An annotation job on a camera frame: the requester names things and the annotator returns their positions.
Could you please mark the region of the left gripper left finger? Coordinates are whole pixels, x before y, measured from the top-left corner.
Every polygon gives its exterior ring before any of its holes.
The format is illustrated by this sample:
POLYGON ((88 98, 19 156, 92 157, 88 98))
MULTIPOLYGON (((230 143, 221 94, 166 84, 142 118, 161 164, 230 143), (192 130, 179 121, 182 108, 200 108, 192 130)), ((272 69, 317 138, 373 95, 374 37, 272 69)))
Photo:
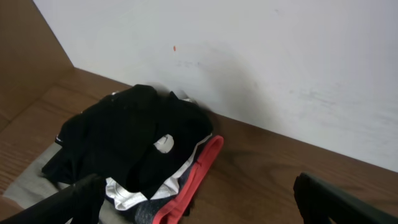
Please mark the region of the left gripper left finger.
POLYGON ((91 174, 1 224, 97 224, 106 181, 91 174))

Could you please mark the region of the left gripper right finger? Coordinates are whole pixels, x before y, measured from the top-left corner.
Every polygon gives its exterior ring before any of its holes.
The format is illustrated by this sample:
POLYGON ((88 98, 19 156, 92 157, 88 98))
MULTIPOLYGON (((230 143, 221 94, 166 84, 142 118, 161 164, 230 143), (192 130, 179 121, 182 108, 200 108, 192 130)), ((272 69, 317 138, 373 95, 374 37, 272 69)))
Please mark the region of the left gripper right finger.
POLYGON ((305 172, 296 177, 294 198, 304 224, 397 223, 397 217, 305 172))

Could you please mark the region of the black t-shirt with white logo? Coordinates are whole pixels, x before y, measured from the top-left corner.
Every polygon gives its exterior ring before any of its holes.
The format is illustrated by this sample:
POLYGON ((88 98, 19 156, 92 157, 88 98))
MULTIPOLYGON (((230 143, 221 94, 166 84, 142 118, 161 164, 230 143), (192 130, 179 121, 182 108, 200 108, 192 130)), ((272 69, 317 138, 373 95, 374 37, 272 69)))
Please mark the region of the black t-shirt with white logo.
POLYGON ((55 140, 61 149, 42 173, 65 184, 98 174, 151 198, 212 130, 198 105, 135 85, 66 121, 55 140))

